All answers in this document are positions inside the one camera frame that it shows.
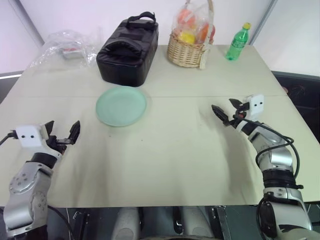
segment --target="basket handle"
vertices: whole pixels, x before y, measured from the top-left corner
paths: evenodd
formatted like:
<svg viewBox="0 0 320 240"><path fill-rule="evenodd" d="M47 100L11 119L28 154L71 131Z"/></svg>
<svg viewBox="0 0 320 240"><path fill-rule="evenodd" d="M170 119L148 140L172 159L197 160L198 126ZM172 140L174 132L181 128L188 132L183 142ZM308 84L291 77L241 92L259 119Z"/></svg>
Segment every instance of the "basket handle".
<svg viewBox="0 0 320 240"><path fill-rule="evenodd" d="M191 2L191 0L186 0L186 4L189 4L190 2ZM203 42L203 45L205 48L207 48L209 45L210 35L214 29L214 24L213 24L213 22L214 22L214 4L213 4L212 0L207 0L207 2L208 2L208 6L209 6L209 8L208 8L209 28L208 28L208 32L206 34L205 40Z"/></svg>

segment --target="black cable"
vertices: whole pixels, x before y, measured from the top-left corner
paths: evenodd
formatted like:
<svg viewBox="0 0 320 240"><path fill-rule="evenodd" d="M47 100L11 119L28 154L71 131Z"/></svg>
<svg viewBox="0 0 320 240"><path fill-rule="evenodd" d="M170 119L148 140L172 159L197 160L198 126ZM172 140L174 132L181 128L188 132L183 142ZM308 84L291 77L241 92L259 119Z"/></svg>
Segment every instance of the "black cable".
<svg viewBox="0 0 320 240"><path fill-rule="evenodd" d="M255 121L251 121L251 120L248 120L248 119L245 119L243 117L239 117L237 115L234 115L237 119L239 120L242 120L242 121L245 121L247 123L251 123L251 124L254 124L256 126L259 126L263 129L266 129L274 134L276 134L277 136L279 136L280 138L282 138L283 140L285 140L287 143L285 144L281 144L281 145L278 145L278 146L272 146L272 147L269 147L269 148L266 148L264 150L262 150L261 152L259 152L256 157L255 157L255 162L256 164L259 166L259 163L258 163L258 160L259 160L259 157L261 156L261 154L265 153L265 152L268 152L270 150L273 150L273 149L278 149L278 148L282 148L282 147L286 147L286 146L289 146L292 148L294 154L295 154L295 158L296 158L296 168L295 168L295 171L294 171L294 178L297 178L298 174L299 174L299 170L300 170L300 157L299 157L299 154L298 154L298 151L296 149L296 147L293 145L294 143L294 140L291 138L291 137L288 137L288 136L284 136L282 135L281 133L277 132L276 130L273 130L272 128L268 127L268 126L265 126L259 122L255 122Z"/></svg>
<svg viewBox="0 0 320 240"><path fill-rule="evenodd" d="M258 203L258 206L256 207L256 212L255 212L255 221L256 221L256 225L258 226L258 230L259 230L259 233L260 233L260 236L263 240L267 240L266 237L265 237L265 234L261 231L261 224L260 224L260 219L259 219L259 212L260 212L260 208L261 208L261 205L264 203L264 199L262 198L260 200L260 202Z"/></svg>
<svg viewBox="0 0 320 240"><path fill-rule="evenodd" d="M8 139L8 138L14 138L18 139L18 135L15 130L12 132L9 132L1 141L0 141L0 146Z"/></svg>
<svg viewBox="0 0 320 240"><path fill-rule="evenodd" d="M59 216L60 218L62 218L62 220L64 221L65 225L68 227L68 230L69 230L69 232L70 232L70 235L71 235L72 239L73 239L73 240L76 240L74 231L72 230L72 228L71 228L68 220L66 219L66 217L65 217L61 212L59 212L56 208L54 208L54 207L52 207L52 206L49 206L49 205L48 205L48 209L51 209L51 210L54 211L56 214L58 214L58 216Z"/></svg>
<svg viewBox="0 0 320 240"><path fill-rule="evenodd" d="M10 138L9 134L0 141L0 145L2 145L8 138Z"/></svg>

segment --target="white wall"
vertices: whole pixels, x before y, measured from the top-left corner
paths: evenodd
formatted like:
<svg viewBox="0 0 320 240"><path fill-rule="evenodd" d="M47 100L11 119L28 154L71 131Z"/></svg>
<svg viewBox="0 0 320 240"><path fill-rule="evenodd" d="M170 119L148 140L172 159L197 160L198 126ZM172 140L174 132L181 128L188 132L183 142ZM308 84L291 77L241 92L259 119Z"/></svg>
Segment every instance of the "white wall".
<svg viewBox="0 0 320 240"><path fill-rule="evenodd" d="M320 76L320 1L278 0L254 46L273 71Z"/></svg>
<svg viewBox="0 0 320 240"><path fill-rule="evenodd" d="M144 11L155 12L159 41L168 44L174 15L185 0L21 0L43 39L50 33L72 29L84 34L103 30L105 42L119 23ZM215 44L230 44L245 22L254 31L269 0L214 0Z"/></svg>
<svg viewBox="0 0 320 240"><path fill-rule="evenodd" d="M24 70L38 47L8 0L0 0L0 74Z"/></svg>

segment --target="crumpled plastic wrap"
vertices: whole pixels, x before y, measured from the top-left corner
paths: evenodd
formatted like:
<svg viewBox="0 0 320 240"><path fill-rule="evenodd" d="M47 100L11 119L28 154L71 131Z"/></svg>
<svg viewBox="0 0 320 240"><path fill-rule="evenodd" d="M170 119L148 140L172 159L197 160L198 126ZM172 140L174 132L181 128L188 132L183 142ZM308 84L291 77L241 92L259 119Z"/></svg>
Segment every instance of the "crumpled plastic wrap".
<svg viewBox="0 0 320 240"><path fill-rule="evenodd" d="M29 67L40 71L91 67L96 63L100 45L98 34L87 36L73 30L55 32L48 36Z"/></svg>

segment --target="green plastic bottle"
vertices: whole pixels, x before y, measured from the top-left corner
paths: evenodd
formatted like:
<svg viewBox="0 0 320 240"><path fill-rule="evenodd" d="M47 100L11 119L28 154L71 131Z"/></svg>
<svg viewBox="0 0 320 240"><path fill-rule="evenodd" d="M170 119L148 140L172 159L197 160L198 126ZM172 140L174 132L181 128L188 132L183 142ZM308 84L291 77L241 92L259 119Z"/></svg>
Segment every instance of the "green plastic bottle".
<svg viewBox="0 0 320 240"><path fill-rule="evenodd" d="M237 32L236 35L234 35L230 48L226 53L226 56L225 56L226 59L230 61L234 61L238 59L242 49L245 47L249 39L250 27L251 27L251 24L249 22L246 22L243 25L242 30Z"/></svg>

